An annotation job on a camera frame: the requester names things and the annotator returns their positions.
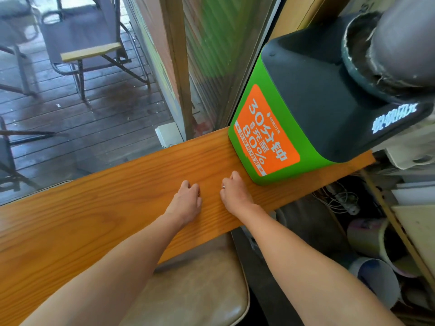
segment wooden deck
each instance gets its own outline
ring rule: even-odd
[[[121,14],[123,23],[128,25],[123,6]],[[26,36],[35,34],[30,26],[23,27],[23,32]],[[132,59],[126,67],[141,75],[139,62],[147,64],[142,51],[139,49],[142,57],[138,60],[127,34],[122,33],[121,37]],[[117,67],[85,73],[84,103],[76,92],[73,77],[62,76],[51,68],[40,33],[19,47],[28,56],[27,77],[37,96],[0,91],[0,116],[10,130],[58,133],[49,139],[12,147],[20,174],[49,187],[162,148],[155,128],[172,119],[148,65],[145,68],[152,82],[150,91]],[[0,52],[0,82],[20,87],[14,56],[3,52]],[[0,193],[0,205],[33,191],[21,183],[18,192]]]

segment chair armrest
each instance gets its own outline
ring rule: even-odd
[[[74,60],[82,60],[84,58],[104,55],[119,48],[121,48],[121,43],[115,42],[103,46],[70,51],[68,53],[60,54],[60,56],[64,62],[72,62]]]

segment leather chair seat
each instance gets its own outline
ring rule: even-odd
[[[236,325],[249,301],[227,233],[160,264],[120,326]]]

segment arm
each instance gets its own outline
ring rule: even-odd
[[[225,207],[254,236],[274,278],[305,325],[403,325],[345,268],[255,205],[237,172],[225,178],[222,186]]]
[[[198,196],[198,184],[184,181],[165,214],[62,286],[21,326],[118,325],[169,242],[201,211]]]

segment hand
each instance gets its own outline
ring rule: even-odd
[[[240,219],[240,215],[254,205],[251,195],[249,194],[245,183],[237,171],[231,173],[230,178],[222,180],[222,190],[220,190],[220,198],[225,205],[225,208]]]
[[[178,192],[174,195],[165,214],[173,214],[180,218],[181,225],[192,222],[201,212],[202,198],[199,197],[199,185],[190,186],[189,181],[183,181]]]

